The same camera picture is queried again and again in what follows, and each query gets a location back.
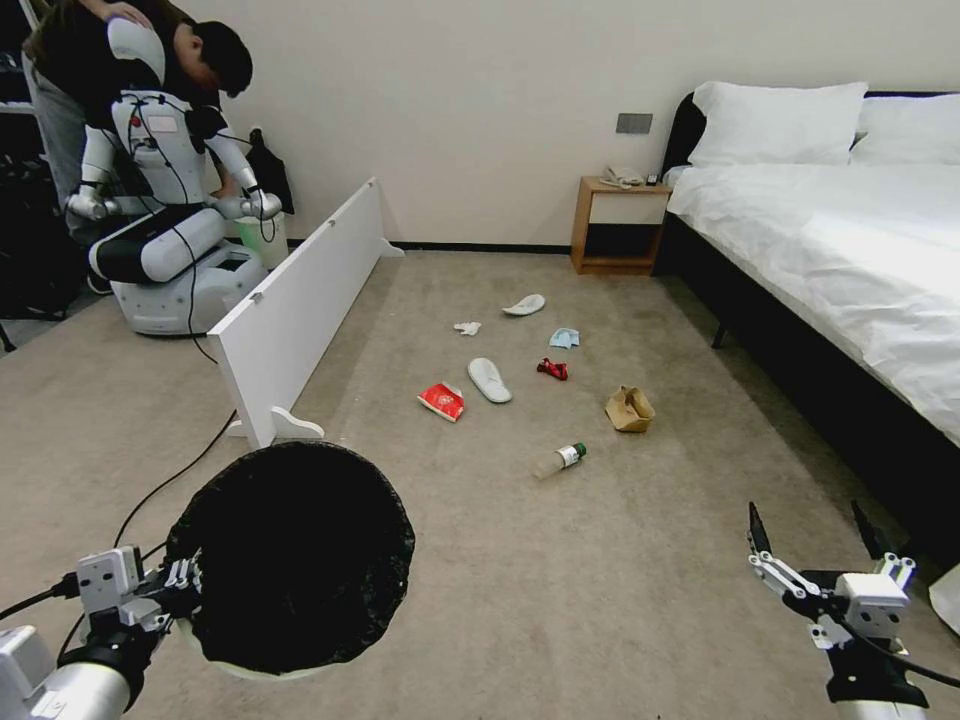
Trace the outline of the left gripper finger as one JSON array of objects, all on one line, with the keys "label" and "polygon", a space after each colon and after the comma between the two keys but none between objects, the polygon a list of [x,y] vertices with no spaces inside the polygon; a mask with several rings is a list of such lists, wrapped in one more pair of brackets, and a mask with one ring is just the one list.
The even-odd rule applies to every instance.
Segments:
[{"label": "left gripper finger", "polygon": [[122,624],[146,633],[167,633],[171,614],[152,598],[131,598],[122,605]]},{"label": "left gripper finger", "polygon": [[201,550],[182,558],[165,558],[160,570],[163,590],[179,593],[192,592],[200,595],[202,593],[201,559]]}]

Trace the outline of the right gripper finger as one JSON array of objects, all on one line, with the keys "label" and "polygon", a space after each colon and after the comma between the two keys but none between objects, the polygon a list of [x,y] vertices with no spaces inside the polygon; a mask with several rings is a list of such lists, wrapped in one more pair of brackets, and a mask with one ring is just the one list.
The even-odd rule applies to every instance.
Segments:
[{"label": "right gripper finger", "polygon": [[862,544],[874,563],[874,572],[889,577],[898,588],[905,590],[916,569],[915,561],[895,552],[893,543],[856,500],[850,502],[850,507]]},{"label": "right gripper finger", "polygon": [[806,581],[773,555],[765,526],[753,501],[748,503],[747,542],[750,550],[748,563],[768,589],[781,599],[790,597],[805,600],[808,597]]}]

